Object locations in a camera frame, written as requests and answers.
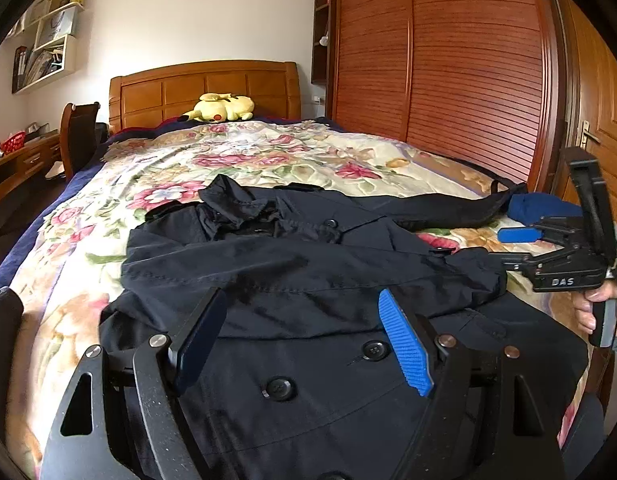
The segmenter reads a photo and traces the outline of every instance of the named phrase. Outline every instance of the human hand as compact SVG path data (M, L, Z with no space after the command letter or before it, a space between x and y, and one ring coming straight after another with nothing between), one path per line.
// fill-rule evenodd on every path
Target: human hand
M571 298L573 306L575 306L575 318L580 330L592 334L595 329L593 303L606 301L609 298L617 298L617 285L614 280L606 280L600 288L587 290L584 293L572 292Z

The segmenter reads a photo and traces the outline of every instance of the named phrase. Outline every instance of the floral bedspread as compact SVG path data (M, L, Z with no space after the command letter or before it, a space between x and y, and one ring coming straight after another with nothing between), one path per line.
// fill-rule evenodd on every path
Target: floral bedspread
M98 342L101 310L122 292L128 232L147 211L170 200L199 200L197 190L224 173L244 186L317 184L348 195L489 193L491 180L457 162L382 137L337 133L305 121L202 124L156 139L112 144L105 165L75 197L45 218L35 247L12 282L25 314L13 357L7 445L31 476L39 473L58 403L85 349ZM542 253L553 246L508 244L496 232L519 225L506 217L481 229L429 230L437 246ZM575 330L564 294L535 294L509 275L509 290ZM565 415L563 441L581 393Z

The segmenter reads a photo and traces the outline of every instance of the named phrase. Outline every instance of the red basket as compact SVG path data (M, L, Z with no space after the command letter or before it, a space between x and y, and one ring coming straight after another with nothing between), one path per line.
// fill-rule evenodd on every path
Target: red basket
M26 137L26 132L17 132L12 135L4 142L2 142L2 151L4 153L16 152L24 146L24 138Z

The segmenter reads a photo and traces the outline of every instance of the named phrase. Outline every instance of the black coat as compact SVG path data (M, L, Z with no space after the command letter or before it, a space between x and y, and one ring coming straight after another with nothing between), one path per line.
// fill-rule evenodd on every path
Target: black coat
M515 191L357 198L241 187L220 175L201 190L203 203L166 204L131 231L125 290L102 313L102 344L133 348L168 331L221 286L231 298L226 323L180 398L212 469L226 479L331 471L388 479L429 402L406 384L394 354L364 359L366 342L388 341L378 294L390 286L403 308L471 348L517 346L557 434L586 367L585 343L507 293L506 273L486 250L438 254L409 231L484 225ZM294 386L290 399L263 394L279 376Z

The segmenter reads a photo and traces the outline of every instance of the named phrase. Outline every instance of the pikachu plush toy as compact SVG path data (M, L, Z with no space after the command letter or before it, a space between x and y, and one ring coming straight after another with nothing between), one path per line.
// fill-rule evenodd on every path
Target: pikachu plush toy
M232 97L231 94L204 94L200 96L200 102L195 108L180 116L178 121L191 119L206 123L222 123L238 119L248 121L253 117L254 108L253 100L244 95Z

